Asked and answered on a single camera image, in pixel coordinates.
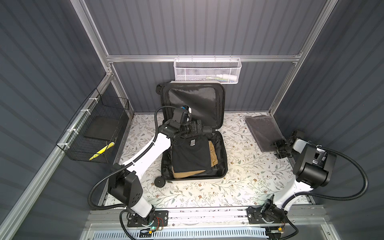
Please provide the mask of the black t-shirt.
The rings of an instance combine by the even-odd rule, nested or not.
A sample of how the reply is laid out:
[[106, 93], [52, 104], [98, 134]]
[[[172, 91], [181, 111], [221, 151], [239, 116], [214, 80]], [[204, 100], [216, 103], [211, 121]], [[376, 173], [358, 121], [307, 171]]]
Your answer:
[[209, 140], [204, 135], [179, 139], [171, 148], [175, 173], [206, 171], [211, 168]]

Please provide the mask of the grey towel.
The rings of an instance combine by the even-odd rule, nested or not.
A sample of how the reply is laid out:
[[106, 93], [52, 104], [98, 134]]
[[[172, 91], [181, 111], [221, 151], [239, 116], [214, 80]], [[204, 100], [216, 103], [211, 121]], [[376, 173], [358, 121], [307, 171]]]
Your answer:
[[275, 142], [286, 140], [272, 116], [247, 116], [245, 122], [263, 153], [275, 151]]

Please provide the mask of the black carry-on suitcase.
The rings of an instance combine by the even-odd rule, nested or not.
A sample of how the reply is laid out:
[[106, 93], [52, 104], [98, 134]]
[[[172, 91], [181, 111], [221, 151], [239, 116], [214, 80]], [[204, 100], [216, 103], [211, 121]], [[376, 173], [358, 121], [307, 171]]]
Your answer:
[[155, 186], [162, 188], [166, 181], [179, 180], [211, 180], [223, 178], [228, 171], [228, 158], [224, 139], [219, 131], [224, 122], [225, 89], [221, 84], [208, 83], [166, 83], [159, 84], [156, 92], [160, 95], [163, 106], [163, 123], [173, 117], [170, 106], [181, 107], [184, 105], [192, 109], [194, 121], [202, 120], [204, 126], [211, 127], [211, 134], [204, 134], [214, 145], [219, 163], [207, 173], [192, 177], [176, 179], [173, 176], [171, 166], [171, 148], [179, 139], [176, 138], [171, 147], [163, 153], [161, 161], [161, 175], [154, 181]]

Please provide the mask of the tan shorts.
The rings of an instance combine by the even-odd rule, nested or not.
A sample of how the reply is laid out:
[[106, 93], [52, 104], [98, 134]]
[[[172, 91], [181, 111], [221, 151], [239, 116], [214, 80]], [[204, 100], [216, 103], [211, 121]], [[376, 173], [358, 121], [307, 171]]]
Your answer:
[[207, 173], [208, 171], [212, 170], [213, 167], [215, 167], [219, 163], [219, 161], [218, 161], [218, 157], [217, 157], [216, 152], [215, 152], [214, 145], [211, 141], [209, 141], [209, 147], [210, 147], [210, 157], [211, 157], [211, 168], [210, 169], [208, 169], [206, 171], [175, 173], [173, 166], [171, 166], [171, 170], [172, 170], [174, 178], [176, 178], [176, 179], [188, 178], [188, 177], [192, 177], [192, 176], [195, 176], [198, 174]]

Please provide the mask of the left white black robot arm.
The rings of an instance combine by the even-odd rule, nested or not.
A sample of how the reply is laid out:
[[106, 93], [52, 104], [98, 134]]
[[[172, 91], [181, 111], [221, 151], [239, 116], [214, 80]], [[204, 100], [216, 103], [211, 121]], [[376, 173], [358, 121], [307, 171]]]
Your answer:
[[[112, 172], [91, 188], [87, 201], [93, 210], [122, 208], [122, 214], [133, 214], [139, 218], [141, 224], [151, 226], [156, 210], [143, 197], [141, 178], [152, 163], [171, 147], [176, 138], [203, 132], [202, 123], [193, 120], [189, 106], [169, 108], [173, 110], [173, 117], [162, 125], [158, 123], [158, 110], [155, 111], [155, 134], [145, 147], [121, 165], [114, 164]], [[108, 181], [109, 194], [119, 199], [119, 204], [100, 206], [93, 202], [94, 192], [104, 181]]]

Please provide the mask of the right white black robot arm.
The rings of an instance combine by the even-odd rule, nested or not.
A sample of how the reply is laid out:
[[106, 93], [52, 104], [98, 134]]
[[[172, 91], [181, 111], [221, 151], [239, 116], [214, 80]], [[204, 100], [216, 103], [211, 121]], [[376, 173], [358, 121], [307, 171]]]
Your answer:
[[[284, 215], [290, 210], [292, 201], [302, 195], [315, 196], [333, 201], [351, 201], [362, 197], [369, 188], [368, 175], [364, 169], [351, 157], [338, 151], [315, 145], [301, 138], [294, 138], [285, 147], [288, 153], [296, 156], [293, 173], [295, 178], [281, 191], [273, 194], [261, 208], [263, 221], [272, 224], [284, 222]], [[362, 189], [351, 196], [334, 197], [311, 193], [318, 187], [325, 187], [331, 180], [337, 157], [341, 157], [350, 162], [360, 172], [363, 178]]]

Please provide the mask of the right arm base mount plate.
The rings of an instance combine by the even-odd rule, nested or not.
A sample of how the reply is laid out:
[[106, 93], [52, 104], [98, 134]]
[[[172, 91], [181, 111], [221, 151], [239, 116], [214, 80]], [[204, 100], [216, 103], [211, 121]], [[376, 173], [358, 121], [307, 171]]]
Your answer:
[[285, 224], [283, 212], [279, 208], [248, 207], [246, 209], [250, 224]]

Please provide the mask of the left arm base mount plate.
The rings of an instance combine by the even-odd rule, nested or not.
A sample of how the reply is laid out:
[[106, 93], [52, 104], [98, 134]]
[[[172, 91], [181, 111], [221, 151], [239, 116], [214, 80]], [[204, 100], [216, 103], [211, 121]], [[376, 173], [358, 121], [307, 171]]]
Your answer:
[[129, 215], [127, 227], [166, 227], [169, 220], [169, 211], [155, 210], [147, 218], [140, 215]]

